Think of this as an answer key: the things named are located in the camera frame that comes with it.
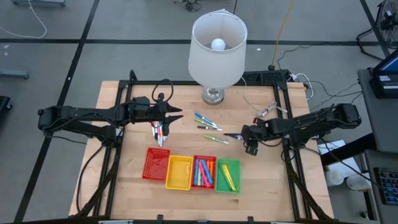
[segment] white paper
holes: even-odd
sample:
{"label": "white paper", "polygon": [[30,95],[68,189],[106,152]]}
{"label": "white paper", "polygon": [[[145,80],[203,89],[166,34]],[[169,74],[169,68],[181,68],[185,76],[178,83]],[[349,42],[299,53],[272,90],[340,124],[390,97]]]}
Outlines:
{"label": "white paper", "polygon": [[[346,143],[344,142],[344,140],[339,140],[339,141],[328,143],[328,147],[329,147],[330,151],[333,152],[334,149],[337,149],[338,147],[344,146],[345,144]],[[319,153],[321,155],[328,152],[328,149],[325,147],[325,144],[318,145],[318,150],[319,150]],[[356,170],[359,173],[361,173],[361,171],[359,170],[359,167],[356,164],[354,158],[345,159],[345,160],[343,160],[343,162],[345,164],[349,165],[350,167],[352,167],[354,170]],[[344,164],[342,164],[340,162],[336,162],[336,163],[334,163],[332,165],[328,165],[327,168],[328,168],[328,170],[338,170],[338,171],[340,171],[341,175],[344,178],[357,174],[353,170],[351,170],[350,168],[346,167]]]}

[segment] yellow basket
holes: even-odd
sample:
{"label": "yellow basket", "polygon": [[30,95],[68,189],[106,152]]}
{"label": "yellow basket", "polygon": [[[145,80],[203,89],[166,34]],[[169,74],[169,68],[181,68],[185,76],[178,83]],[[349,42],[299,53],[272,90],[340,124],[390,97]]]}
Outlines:
{"label": "yellow basket", "polygon": [[166,177],[167,189],[191,189],[192,161],[192,157],[188,156],[170,156]]}

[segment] table lamp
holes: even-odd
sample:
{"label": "table lamp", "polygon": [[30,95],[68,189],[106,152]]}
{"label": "table lamp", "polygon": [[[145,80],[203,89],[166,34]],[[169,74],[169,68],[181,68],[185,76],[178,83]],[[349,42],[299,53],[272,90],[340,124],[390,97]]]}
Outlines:
{"label": "table lamp", "polygon": [[225,10],[205,14],[193,24],[188,69],[204,86],[206,103],[221,103],[224,89],[242,77],[247,37],[244,22]]}

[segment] light bulb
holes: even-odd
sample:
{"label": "light bulb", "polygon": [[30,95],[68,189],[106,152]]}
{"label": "light bulb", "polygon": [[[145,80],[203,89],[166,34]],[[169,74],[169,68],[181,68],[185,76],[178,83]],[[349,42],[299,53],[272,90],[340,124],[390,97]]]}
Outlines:
{"label": "light bulb", "polygon": [[213,50],[225,50],[225,42],[223,39],[216,38],[211,42],[211,49]]}

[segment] green marker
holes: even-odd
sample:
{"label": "green marker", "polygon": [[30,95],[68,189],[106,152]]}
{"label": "green marker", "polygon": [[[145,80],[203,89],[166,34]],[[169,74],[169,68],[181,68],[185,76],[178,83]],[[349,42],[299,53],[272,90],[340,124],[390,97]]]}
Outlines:
{"label": "green marker", "polygon": [[212,125],[212,124],[209,124],[209,123],[207,123],[207,122],[205,122],[205,121],[202,121],[202,120],[201,120],[201,119],[199,119],[199,118],[194,118],[194,120],[195,120],[196,122],[198,122],[198,123],[201,123],[201,124],[207,125],[207,126],[209,126],[209,127],[212,127],[212,128],[218,128],[217,126],[214,126],[214,125]]}
{"label": "green marker", "polygon": [[205,135],[205,138],[210,139],[210,140],[213,140],[213,141],[218,141],[218,142],[221,142],[221,143],[224,143],[224,144],[229,144],[228,141],[223,141],[223,140],[220,140],[220,139],[217,139],[217,138],[208,136],[208,135]]}

